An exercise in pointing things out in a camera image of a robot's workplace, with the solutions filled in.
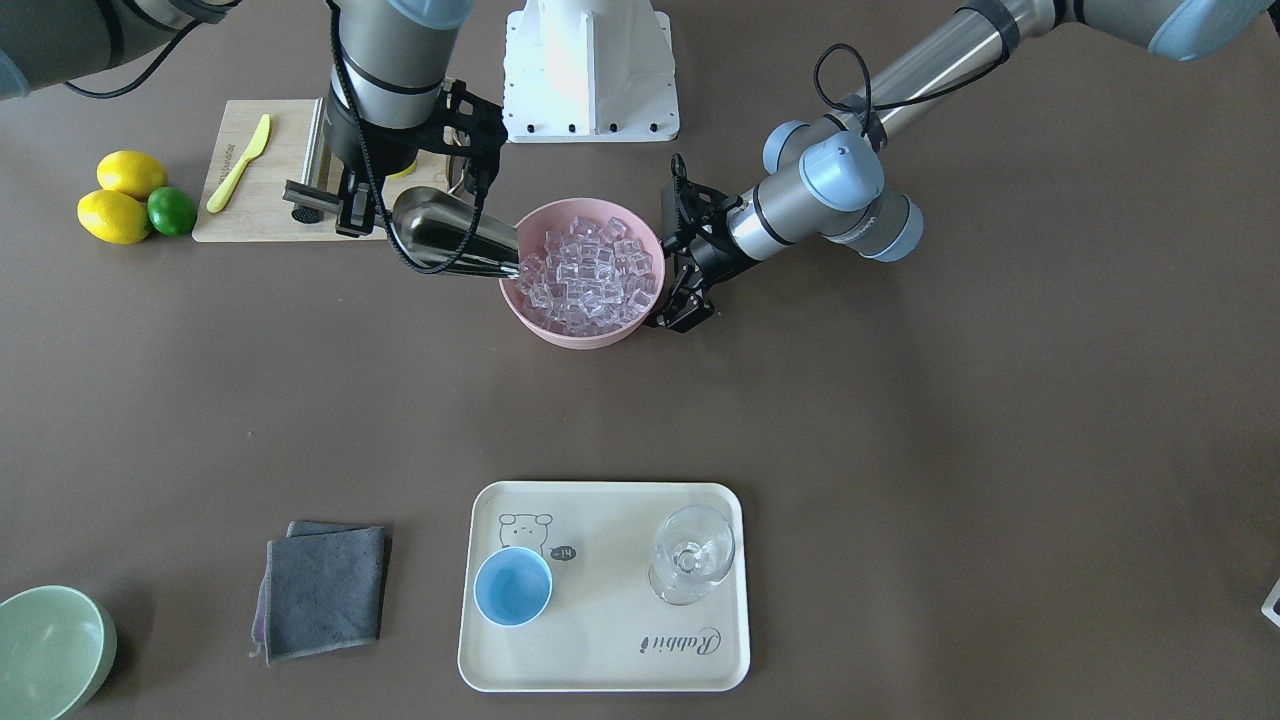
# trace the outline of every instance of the pink bowl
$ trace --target pink bowl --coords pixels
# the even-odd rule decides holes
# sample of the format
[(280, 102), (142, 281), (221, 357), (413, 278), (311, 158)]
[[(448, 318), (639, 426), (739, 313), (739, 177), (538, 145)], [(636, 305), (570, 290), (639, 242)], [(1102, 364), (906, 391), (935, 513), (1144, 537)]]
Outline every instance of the pink bowl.
[(653, 277), (658, 283), (658, 295), (653, 299), (653, 302), (645, 307), (645, 311), (630, 324), (626, 324), (612, 333), (605, 333), (594, 337), (573, 337), (559, 333), (553, 333), (547, 328), (543, 328), (520, 311), (520, 306), (524, 304), (524, 295), (516, 287), (516, 281), (499, 281), (502, 284), (502, 297), (507, 301), (507, 306), (511, 311), (520, 318), (525, 327), (534, 331), (534, 334), (545, 340), (552, 345), (558, 345), (561, 347), (568, 347), (570, 350), (595, 350), (596, 347), (604, 347), (607, 345), (613, 345), (620, 340), (634, 333), (640, 323), (644, 322), (645, 316), (653, 311), (654, 306), (658, 304), (658, 297), (662, 293), (662, 284), (667, 275), (667, 263), (662, 256), (662, 243), (658, 242), (658, 236), (654, 234), (653, 229), (645, 224), (635, 213), (627, 210), (621, 205), (609, 202), (608, 200), (595, 200), (591, 197), (571, 197), (568, 200), (557, 200), (556, 202), (549, 202), (541, 208), (534, 210), (532, 213), (525, 215), (518, 223), (516, 223), (516, 242), (520, 245), (520, 256), (524, 258), (531, 252), (541, 252), (543, 242), (547, 238), (548, 231), (563, 231), (568, 228), (568, 224), (573, 222), (576, 217), (590, 218), (599, 223), (608, 222), (609, 218), (617, 218), (631, 228), (631, 236), (640, 241), (644, 249), (653, 258)]

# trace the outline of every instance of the yellow-green knife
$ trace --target yellow-green knife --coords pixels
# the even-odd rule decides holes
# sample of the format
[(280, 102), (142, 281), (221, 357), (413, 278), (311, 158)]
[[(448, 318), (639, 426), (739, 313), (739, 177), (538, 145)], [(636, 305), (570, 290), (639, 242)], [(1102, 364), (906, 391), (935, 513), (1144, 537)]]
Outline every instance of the yellow-green knife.
[(262, 119), (257, 122), (257, 129), (253, 131), (253, 138), (248, 141), (248, 147), (244, 149), (244, 154), (241, 159), (236, 161), (236, 167), (232, 172), (227, 174), (227, 179), (218, 186), (218, 190), (209, 196), (209, 202), (205, 204), (205, 209), (210, 213), (221, 211), (227, 206), (227, 201), (232, 199), (232, 193), (236, 192), (236, 183), (239, 182), (242, 174), (244, 174), (244, 168), (253, 161), (255, 158), (266, 150), (266, 141), (271, 137), (271, 115), (262, 115)]

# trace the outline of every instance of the white plastic mount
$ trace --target white plastic mount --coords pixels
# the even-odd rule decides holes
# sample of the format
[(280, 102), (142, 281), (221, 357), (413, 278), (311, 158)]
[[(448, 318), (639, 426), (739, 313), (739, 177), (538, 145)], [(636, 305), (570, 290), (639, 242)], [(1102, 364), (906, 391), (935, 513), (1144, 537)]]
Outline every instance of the white plastic mount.
[(507, 17), (503, 70), (511, 142), (655, 142), (680, 132), (671, 18), (649, 0), (527, 0)]

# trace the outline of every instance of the cartoon animal drawing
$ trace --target cartoon animal drawing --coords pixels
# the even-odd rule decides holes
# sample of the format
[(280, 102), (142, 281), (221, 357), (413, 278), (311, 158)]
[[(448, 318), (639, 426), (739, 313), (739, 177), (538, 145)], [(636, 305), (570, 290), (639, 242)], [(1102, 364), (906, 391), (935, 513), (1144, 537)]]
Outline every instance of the cartoon animal drawing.
[(552, 520), (553, 518), (545, 512), (541, 515), (503, 512), (498, 515), (498, 539), (502, 541), (502, 547), (527, 547), (541, 555), (549, 534), (547, 527)]

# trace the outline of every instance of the gray table surface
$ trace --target gray table surface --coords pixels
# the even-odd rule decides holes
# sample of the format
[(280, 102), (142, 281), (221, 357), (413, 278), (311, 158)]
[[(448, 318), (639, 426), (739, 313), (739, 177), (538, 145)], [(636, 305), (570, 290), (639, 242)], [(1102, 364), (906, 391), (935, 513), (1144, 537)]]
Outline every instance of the gray table surface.
[[(477, 3), (452, 74), (500, 97)], [(813, 60), (883, 68), (954, 0), (657, 3), (684, 131), (511, 146), (508, 220), (599, 196), (658, 223), (668, 158), (742, 191)], [(136, 147), (198, 193), (228, 99), (324, 92), (326, 13), (246, 3), (141, 91), (0, 104), (0, 596), (101, 598), (83, 717), (1275, 717), (1280, 41), (1178, 65), (1079, 27), (883, 155), (927, 241), (815, 240), (689, 336), (594, 352), (379, 242), (116, 247), (76, 223)], [(851, 64), (832, 68), (832, 82)], [(84, 85), (108, 87), (138, 68)], [(745, 507), (753, 662), (709, 696), (485, 696), (456, 669), (468, 512), (499, 479), (713, 480)], [(394, 533), (381, 639), (247, 657), (289, 520)]]

